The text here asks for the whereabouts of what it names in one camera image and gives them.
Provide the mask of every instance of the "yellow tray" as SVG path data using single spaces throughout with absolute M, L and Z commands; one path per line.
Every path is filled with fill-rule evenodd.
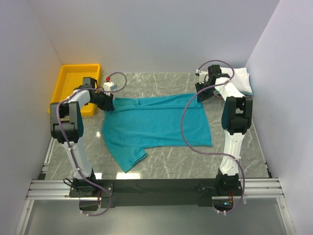
M 73 93 L 73 90 L 83 84 L 83 77 L 92 77 L 99 83 L 100 65 L 63 65 L 51 99 L 51 103 L 60 102 Z M 88 104 L 81 109 L 83 116 L 95 114 L 96 105 Z

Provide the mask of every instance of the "white wall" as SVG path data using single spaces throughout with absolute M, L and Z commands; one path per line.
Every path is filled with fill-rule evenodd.
M 279 0 L 29 0 L 61 61 L 107 71 L 244 66 Z
M 247 68 L 254 123 L 299 235 L 313 234 L 313 1 L 281 0 Z
M 0 234 L 13 234 L 51 135 L 48 105 L 60 60 L 26 0 L 0 8 Z

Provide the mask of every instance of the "white cloth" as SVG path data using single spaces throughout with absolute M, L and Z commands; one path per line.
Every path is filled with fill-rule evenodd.
M 229 76 L 232 76 L 232 70 L 230 68 L 221 68 L 222 73 L 228 73 Z M 249 73 L 246 71 L 246 68 L 234 69 L 235 76 L 230 81 L 235 87 L 243 94 L 253 95 L 250 81 L 249 81 Z

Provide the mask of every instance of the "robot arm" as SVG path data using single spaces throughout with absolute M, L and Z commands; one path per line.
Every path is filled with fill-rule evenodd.
M 83 85 L 81 88 L 95 88 L 96 80 L 91 77 L 83 78 Z M 117 88 L 116 84 L 112 82 L 105 82 L 103 85 L 106 91 L 113 91 Z M 84 126 L 82 115 L 80 110 L 84 105 L 88 103 L 96 104 L 100 109 L 104 111 L 113 111 L 113 95 L 108 93 L 99 93 L 93 90 L 85 90 L 77 93 L 69 102 L 62 104 L 60 107 L 60 117 L 69 117 L 67 120 L 62 120 L 63 128 L 70 141 L 70 145 L 75 153 L 75 159 L 80 167 L 81 173 L 86 177 L 93 177 L 93 170 L 88 162 L 85 149 L 82 144 L 81 137 L 84 133 Z M 74 178 L 81 179 L 82 177 L 78 173 L 75 167 L 73 158 L 71 156 L 68 145 L 61 133 L 58 120 L 56 117 L 56 108 L 58 103 L 51 103 L 50 105 L 50 131 L 53 138 L 57 139 L 58 142 L 66 150 L 70 163 L 74 171 Z
M 212 65 L 208 68 L 208 72 L 201 71 L 196 75 L 199 76 L 199 83 L 196 84 L 197 92 L 211 85 L 223 84 L 230 78 L 228 74 L 222 73 L 219 65 Z M 212 97 L 214 89 L 225 100 L 222 115 L 222 127 L 225 132 L 224 153 L 231 154 L 238 160 L 240 159 L 243 139 L 252 122 L 252 99 L 244 96 L 233 83 L 228 82 L 225 85 L 216 86 L 202 92 L 198 96 L 198 102 Z M 219 174 L 238 177 L 239 169 L 236 161 L 228 156 L 223 156 Z

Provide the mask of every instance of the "marble floor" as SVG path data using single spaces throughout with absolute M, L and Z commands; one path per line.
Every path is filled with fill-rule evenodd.
M 181 93 L 194 93 L 197 77 L 193 73 L 127 73 L 126 88 L 115 97 L 153 97 Z M 119 87 L 123 84 L 120 75 L 114 75 L 112 81 Z M 201 151 L 222 152 L 224 149 L 224 130 L 221 117 L 224 101 L 213 97 L 203 103 L 210 123 L 213 147 L 198 147 Z M 91 166 L 102 179 L 184 179 L 215 178 L 221 156 L 200 155 L 188 147 L 155 147 L 146 149 L 147 157 L 138 162 L 125 174 L 110 155 L 101 133 L 104 112 L 97 111 L 91 117 L 84 117 L 85 132 L 83 144 Z M 242 144 L 241 165 L 248 178 L 267 178 L 267 167 L 260 148 L 254 126 L 248 130 Z M 55 143 L 46 180 L 71 178 L 73 171 L 65 150 Z

